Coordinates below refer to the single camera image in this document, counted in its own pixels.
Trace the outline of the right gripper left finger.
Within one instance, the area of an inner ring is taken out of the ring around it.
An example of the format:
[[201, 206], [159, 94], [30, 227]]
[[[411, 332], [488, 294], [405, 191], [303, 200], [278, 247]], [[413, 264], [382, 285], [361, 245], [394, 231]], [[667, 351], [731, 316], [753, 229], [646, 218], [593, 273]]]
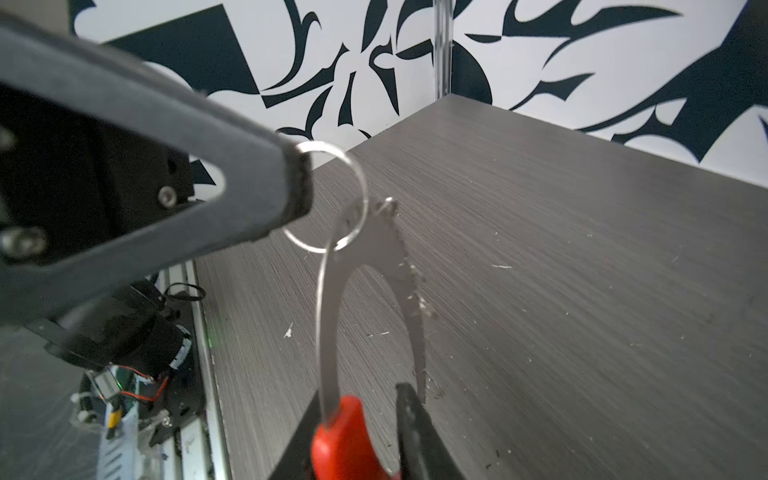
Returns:
[[269, 480], [315, 480], [311, 445], [321, 422], [318, 393], [308, 404]]

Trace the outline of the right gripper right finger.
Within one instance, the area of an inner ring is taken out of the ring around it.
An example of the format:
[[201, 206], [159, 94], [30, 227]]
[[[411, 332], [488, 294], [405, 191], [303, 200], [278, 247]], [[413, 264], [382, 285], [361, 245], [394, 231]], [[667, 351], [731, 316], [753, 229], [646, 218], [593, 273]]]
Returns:
[[400, 478], [464, 480], [413, 386], [399, 383], [396, 392]]

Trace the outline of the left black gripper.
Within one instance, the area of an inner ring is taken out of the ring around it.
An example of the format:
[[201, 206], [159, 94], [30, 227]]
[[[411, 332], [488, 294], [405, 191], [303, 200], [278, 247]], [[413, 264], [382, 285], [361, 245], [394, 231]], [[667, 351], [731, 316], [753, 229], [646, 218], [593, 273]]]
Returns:
[[1, 17], [1, 321], [53, 317], [312, 206], [290, 139], [117, 49]]

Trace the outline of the red key tag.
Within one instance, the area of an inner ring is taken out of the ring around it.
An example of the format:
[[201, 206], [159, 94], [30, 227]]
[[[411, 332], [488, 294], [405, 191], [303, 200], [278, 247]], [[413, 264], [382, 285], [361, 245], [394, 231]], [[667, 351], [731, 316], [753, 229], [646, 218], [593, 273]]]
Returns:
[[398, 479], [379, 462], [368, 435], [362, 401], [343, 396], [329, 426], [320, 424], [311, 445], [311, 461], [319, 480]]

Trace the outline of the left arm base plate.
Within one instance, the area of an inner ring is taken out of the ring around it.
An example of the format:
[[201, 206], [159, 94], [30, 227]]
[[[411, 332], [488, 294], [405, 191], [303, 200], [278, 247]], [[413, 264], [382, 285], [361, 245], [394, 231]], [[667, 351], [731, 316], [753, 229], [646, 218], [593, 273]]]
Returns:
[[[51, 355], [87, 373], [127, 374], [119, 391], [104, 398], [136, 410], [140, 420], [165, 417], [168, 384], [191, 350], [191, 335], [176, 322], [180, 311], [169, 305], [176, 295], [139, 280], [114, 293], [89, 300], [65, 314], [31, 321], [27, 329], [46, 340]], [[149, 446], [161, 442], [157, 426]]]

